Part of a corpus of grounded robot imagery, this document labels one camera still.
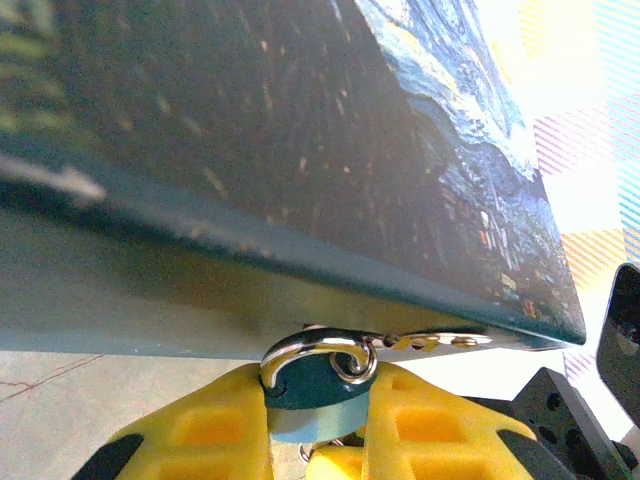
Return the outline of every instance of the floor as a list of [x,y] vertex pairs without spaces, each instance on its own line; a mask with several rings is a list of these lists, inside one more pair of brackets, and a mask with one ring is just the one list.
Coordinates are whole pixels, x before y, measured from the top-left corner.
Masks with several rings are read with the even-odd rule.
[[[70,478],[115,431],[242,363],[0,352],[1,476]],[[493,350],[403,362],[454,393],[494,398],[512,398],[542,365],[562,371],[561,353]],[[272,452],[277,478],[304,478],[296,446]]]

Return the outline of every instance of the starry night artwork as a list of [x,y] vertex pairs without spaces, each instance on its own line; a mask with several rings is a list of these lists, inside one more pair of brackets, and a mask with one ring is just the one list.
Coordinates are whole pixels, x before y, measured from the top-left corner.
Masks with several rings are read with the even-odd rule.
[[583,329],[473,0],[3,5],[0,131]]

